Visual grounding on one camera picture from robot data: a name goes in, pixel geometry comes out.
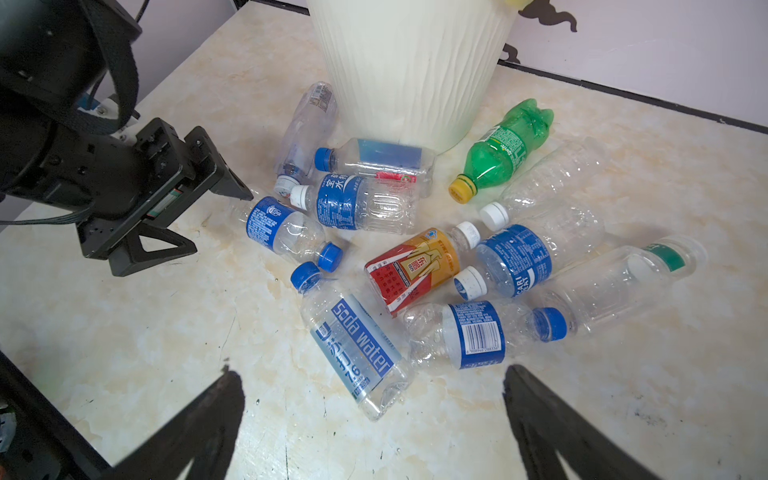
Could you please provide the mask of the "clear bottle green cap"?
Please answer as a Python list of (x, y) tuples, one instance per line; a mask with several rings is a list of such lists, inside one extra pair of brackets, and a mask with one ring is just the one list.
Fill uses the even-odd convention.
[(652, 309), (707, 261), (704, 246), (682, 234), (642, 248), (621, 246), (535, 287), (530, 304), (555, 328), (550, 339), (565, 339)]

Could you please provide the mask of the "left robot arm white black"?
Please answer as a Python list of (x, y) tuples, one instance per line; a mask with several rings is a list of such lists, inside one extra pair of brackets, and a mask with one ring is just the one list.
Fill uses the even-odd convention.
[(1, 5), (1, 193), (56, 207), (125, 277), (192, 255), (171, 224), (203, 194), (251, 200), (207, 132), (155, 118), (128, 141), (138, 22), (115, 1)]

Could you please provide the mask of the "small bottle blue label blue cap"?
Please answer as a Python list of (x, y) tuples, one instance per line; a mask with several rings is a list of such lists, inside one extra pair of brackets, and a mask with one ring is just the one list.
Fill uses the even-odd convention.
[(231, 216), (250, 240), (297, 264), (313, 262), (333, 273), (342, 262), (343, 249), (329, 239), (318, 220), (272, 196), (238, 200)]

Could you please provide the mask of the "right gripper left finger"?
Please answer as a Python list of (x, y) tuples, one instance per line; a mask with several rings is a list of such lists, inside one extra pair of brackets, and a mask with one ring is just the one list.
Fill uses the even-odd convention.
[(215, 382), (101, 479), (223, 479), (245, 409), (240, 375)]

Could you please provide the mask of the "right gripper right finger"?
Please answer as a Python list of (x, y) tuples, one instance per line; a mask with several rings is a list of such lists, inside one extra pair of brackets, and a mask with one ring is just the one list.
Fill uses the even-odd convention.
[(655, 479), (527, 368), (505, 373), (503, 399), (527, 477), (565, 479), (567, 464), (581, 479)]

